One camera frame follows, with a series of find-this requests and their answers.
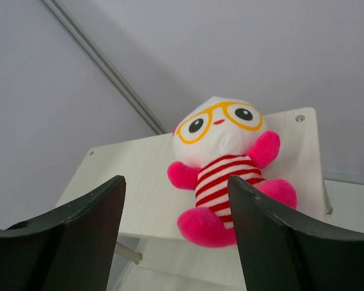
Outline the pink panda plush with glasses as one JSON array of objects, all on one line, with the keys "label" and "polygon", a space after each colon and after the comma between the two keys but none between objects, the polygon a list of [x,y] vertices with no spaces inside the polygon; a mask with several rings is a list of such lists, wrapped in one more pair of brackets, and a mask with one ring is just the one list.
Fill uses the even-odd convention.
[{"label": "pink panda plush with glasses", "polygon": [[174,187],[195,192],[195,207],[177,219],[187,241],[208,248],[236,243],[228,197],[232,175],[297,207],[297,194],[289,182],[263,176],[263,169],[277,158],[281,141],[250,103],[213,96],[176,126],[172,141],[177,159],[168,167],[167,177]]}]

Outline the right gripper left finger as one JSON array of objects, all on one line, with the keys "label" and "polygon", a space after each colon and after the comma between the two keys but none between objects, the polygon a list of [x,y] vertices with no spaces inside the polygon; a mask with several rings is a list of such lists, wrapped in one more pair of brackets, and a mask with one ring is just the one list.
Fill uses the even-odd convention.
[{"label": "right gripper left finger", "polygon": [[126,194],[123,176],[0,229],[0,290],[106,290]]}]

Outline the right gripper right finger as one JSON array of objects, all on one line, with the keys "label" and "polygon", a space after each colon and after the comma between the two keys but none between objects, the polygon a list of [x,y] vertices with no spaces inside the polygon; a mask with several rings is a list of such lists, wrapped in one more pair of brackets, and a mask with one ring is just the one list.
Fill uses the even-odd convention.
[{"label": "right gripper right finger", "polygon": [[305,215],[238,176],[227,187],[247,290],[364,290],[364,233]]}]

